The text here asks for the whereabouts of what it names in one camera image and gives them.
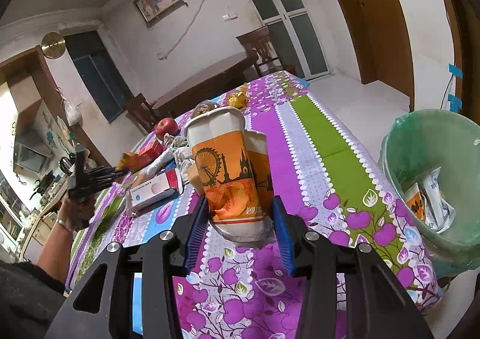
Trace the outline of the person's left forearm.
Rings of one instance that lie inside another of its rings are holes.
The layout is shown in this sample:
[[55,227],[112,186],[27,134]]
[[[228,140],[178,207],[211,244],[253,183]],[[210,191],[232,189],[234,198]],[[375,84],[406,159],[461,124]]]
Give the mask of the person's left forearm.
[[62,284],[68,278],[73,233],[71,221],[57,219],[37,261],[39,268]]

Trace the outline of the person's left hand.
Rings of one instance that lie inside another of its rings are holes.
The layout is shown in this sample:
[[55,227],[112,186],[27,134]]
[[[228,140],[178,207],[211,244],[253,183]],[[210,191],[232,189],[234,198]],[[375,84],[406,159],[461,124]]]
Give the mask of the person's left hand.
[[66,192],[58,212],[57,223],[70,232],[77,232],[89,227],[89,221],[95,214],[95,195],[80,201],[69,197]]

